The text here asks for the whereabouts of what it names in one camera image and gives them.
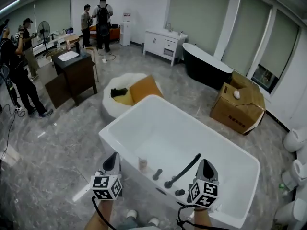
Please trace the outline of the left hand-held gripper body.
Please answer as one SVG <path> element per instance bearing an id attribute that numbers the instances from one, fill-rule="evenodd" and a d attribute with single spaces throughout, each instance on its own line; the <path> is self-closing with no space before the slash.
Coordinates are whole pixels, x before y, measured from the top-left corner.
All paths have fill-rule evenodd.
<path id="1" fill-rule="evenodd" d="M 90 189 L 99 200 L 117 200 L 122 196 L 120 156 L 114 152 L 91 177 Z"/>

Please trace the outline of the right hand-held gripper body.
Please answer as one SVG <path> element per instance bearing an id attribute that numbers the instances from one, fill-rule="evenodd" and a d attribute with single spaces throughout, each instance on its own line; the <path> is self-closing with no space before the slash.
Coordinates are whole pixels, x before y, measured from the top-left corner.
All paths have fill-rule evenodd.
<path id="1" fill-rule="evenodd" d="M 193 184 L 189 186 L 187 203 L 210 208 L 218 199 L 218 172 L 208 160 L 203 159 L 196 171 Z"/>

